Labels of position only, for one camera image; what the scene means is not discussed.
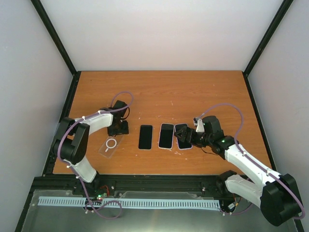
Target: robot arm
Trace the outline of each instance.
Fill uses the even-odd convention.
[[[60,157],[72,167],[77,176],[80,176],[85,182],[91,183],[97,175],[97,171],[90,165],[86,158],[86,149],[88,143],[88,136],[104,127],[107,127],[109,136],[116,136],[118,134],[128,134],[128,123],[123,120],[126,109],[109,113],[109,110],[115,110],[125,107],[126,104],[122,101],[117,101],[114,107],[102,108],[94,117],[84,119],[77,124],[75,128],[69,133],[74,135],[73,139],[66,138],[60,150]],[[57,132],[54,136],[51,152],[57,155],[59,144],[65,132],[76,121],[66,117],[61,120]]]
[[[275,226],[281,225],[301,212],[291,194],[269,175],[272,174],[281,180],[300,199],[296,181],[292,176],[281,175],[268,168],[238,143],[237,145],[244,151],[242,153],[235,144],[234,138],[224,135],[219,120],[215,116],[195,118],[194,124],[197,127],[196,130],[183,127],[175,132],[175,136],[182,142],[187,141],[197,147],[210,146],[213,153],[237,166],[251,180],[246,180],[233,171],[219,175],[217,188],[222,195],[231,192],[247,199],[259,207],[264,217]]]

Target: orange wood surface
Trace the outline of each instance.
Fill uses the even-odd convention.
[[[221,174],[240,170],[219,156],[205,154],[200,148],[179,150],[174,139],[172,150],[158,148],[161,123],[187,123],[209,107],[229,102],[244,114],[240,143],[265,165],[270,162],[241,71],[128,71],[82,72],[70,111],[71,118],[90,115],[110,105],[115,94],[128,90],[134,95],[128,117],[129,135],[124,135],[113,156],[98,150],[106,141],[107,129],[89,136],[86,156],[101,174]],[[117,99],[130,102],[128,94]],[[238,112],[221,106],[209,115],[219,118],[225,135],[234,136],[240,125]],[[139,150],[141,125],[153,125],[151,150]],[[71,173],[56,161],[55,174]]]

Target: smartphone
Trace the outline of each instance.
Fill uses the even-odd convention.
[[[159,148],[171,149],[173,147],[174,125],[168,123],[161,124],[159,136]]]
[[[187,127],[187,126],[188,126],[188,124],[186,124],[186,123],[177,124],[177,125],[175,125],[175,132],[180,130],[181,128]],[[188,143],[187,141],[182,142],[182,141],[180,141],[179,138],[177,138],[177,145],[178,145],[179,150],[187,150],[187,149],[192,148],[191,143]]]
[[[139,149],[150,150],[153,140],[153,127],[151,125],[140,126]]]

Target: white panel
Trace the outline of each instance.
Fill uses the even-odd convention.
[[[71,74],[31,1],[0,0],[0,215],[14,231],[40,176]]]
[[[249,76],[276,166],[309,207],[309,2],[294,1]],[[302,220],[309,231],[308,216]]]
[[[78,70],[244,70],[282,0],[43,0]]]

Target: purple cable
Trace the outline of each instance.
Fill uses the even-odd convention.
[[[220,103],[220,104],[217,104],[217,105],[214,105],[212,106],[211,108],[209,108],[208,110],[206,110],[204,113],[201,114],[200,117],[198,118],[201,118],[203,117],[206,113],[208,113],[210,110],[218,107],[218,106],[221,106],[221,105],[229,105],[229,106],[232,106],[234,109],[236,109],[238,111],[238,113],[240,114],[240,117],[241,117],[241,124],[240,124],[240,127],[238,128],[238,130],[236,131],[235,133],[235,136],[234,136],[234,141],[235,141],[235,145],[236,147],[239,149],[239,151],[244,155],[244,157],[246,157],[248,160],[250,160],[255,166],[257,166],[259,169],[261,169],[263,172],[267,173],[267,170],[265,168],[263,168],[260,164],[258,164],[257,162],[255,162],[251,157],[249,157],[247,154],[244,154],[244,151],[240,148],[240,146],[238,145],[237,143],[237,136],[240,132],[240,130],[242,129],[242,126],[243,126],[243,121],[244,121],[244,117],[243,117],[243,114],[241,112],[241,110],[236,107],[235,105],[233,104],[230,104],[230,103]],[[295,196],[295,194],[282,182],[280,181],[277,177],[275,177],[273,174],[271,173],[268,173],[268,175],[270,177],[272,177],[274,180],[276,180],[282,187],[284,187],[285,190],[287,190],[287,192],[293,197],[293,199],[297,202],[299,208],[301,209],[301,216],[299,217],[293,217],[293,219],[303,219],[306,215],[306,212],[305,212],[305,208],[304,206],[302,205],[302,203],[300,202],[300,200]],[[247,209],[237,213],[237,214],[234,214],[234,215],[239,215],[239,214],[242,214],[244,212],[246,212],[251,206],[249,206]]]
[[[122,94],[122,93],[128,93],[128,94],[130,94],[131,97],[132,97],[131,102],[130,102],[127,106],[125,106],[125,107],[122,107],[122,108],[119,108],[119,109],[116,109],[116,110],[109,110],[109,111],[107,111],[106,113],[112,113],[112,112],[122,111],[122,110],[124,110],[124,109],[127,109],[127,108],[133,103],[134,97],[133,97],[133,94],[132,94],[131,92],[129,92],[129,91],[123,91],[123,92],[120,92],[120,93],[116,94],[116,96],[112,99],[112,102],[114,101],[114,99],[115,99],[118,95],[120,95],[120,94]],[[65,160],[63,160],[63,159],[61,158],[61,156],[60,156],[60,151],[61,151],[62,145],[63,145],[63,143],[64,143],[64,140],[67,138],[67,136],[68,136],[68,134],[71,132],[71,130],[72,130],[78,123],[80,123],[80,122],[82,122],[82,121],[84,121],[84,120],[90,119],[90,118],[92,118],[92,117],[94,117],[94,116],[98,116],[98,115],[100,115],[101,112],[105,112],[105,111],[96,112],[96,113],[91,114],[91,115],[89,115],[89,116],[83,117],[83,118],[77,120],[76,122],[74,122],[74,123],[68,128],[68,130],[64,133],[62,139],[60,140],[59,147],[58,147],[58,151],[57,151],[57,158],[58,158],[61,162],[63,162],[63,163],[65,163],[65,164],[67,164],[67,165],[70,166],[70,163],[69,163],[69,162],[66,162]],[[71,167],[71,170],[73,171],[73,173],[74,173],[76,176],[78,176],[77,173],[74,171],[74,169],[73,169],[72,167]],[[86,189],[86,187],[85,187],[84,181],[83,181],[80,177],[79,177],[78,179],[79,179],[79,180],[81,181],[81,183],[82,183],[82,186],[83,186],[83,189],[84,189],[84,191],[85,191],[85,195],[86,195],[86,197],[87,197],[88,202],[90,202],[90,205],[91,205],[93,211],[96,212],[97,215],[99,215],[101,218],[104,218],[104,219],[115,219],[115,218],[119,217],[119,215],[120,215],[121,212],[122,212],[122,207],[121,207],[121,204],[120,204],[118,201],[110,201],[110,202],[117,202],[117,204],[119,204],[119,206],[120,206],[120,213],[119,213],[119,215],[117,215],[117,216],[115,216],[115,217],[112,217],[112,218],[104,217],[103,215],[101,215],[101,214],[97,211],[97,209],[96,209],[96,208],[93,206],[93,204],[91,203],[91,200],[90,200],[90,198],[89,198],[89,195],[88,195],[87,189]]]
[[[92,202],[91,202],[91,200],[90,200],[90,198],[89,198],[89,195],[88,195],[88,192],[87,192],[87,189],[86,189],[86,186],[85,186],[84,182],[82,181],[81,178],[80,178],[79,180],[81,181],[81,184],[82,184],[83,189],[84,189],[84,191],[85,191],[85,195],[86,195],[86,198],[87,198],[87,200],[88,200],[88,204],[91,206],[91,208],[93,209],[93,211],[94,211],[99,217],[101,217],[101,218],[103,218],[103,219],[116,219],[116,218],[118,218],[118,217],[121,215],[121,213],[122,213],[122,206],[121,206],[121,204],[120,204],[119,201],[109,201],[109,202],[106,202],[106,203],[105,203],[104,205],[102,205],[99,209],[96,209],[96,208],[93,206],[93,204],[92,204]],[[105,217],[105,216],[101,215],[101,214],[98,212],[98,210],[104,208],[106,205],[108,205],[108,204],[110,204],[110,203],[117,203],[117,204],[119,205],[119,207],[120,207],[120,212],[119,212],[119,214],[116,215],[116,216],[114,216],[114,217]]]

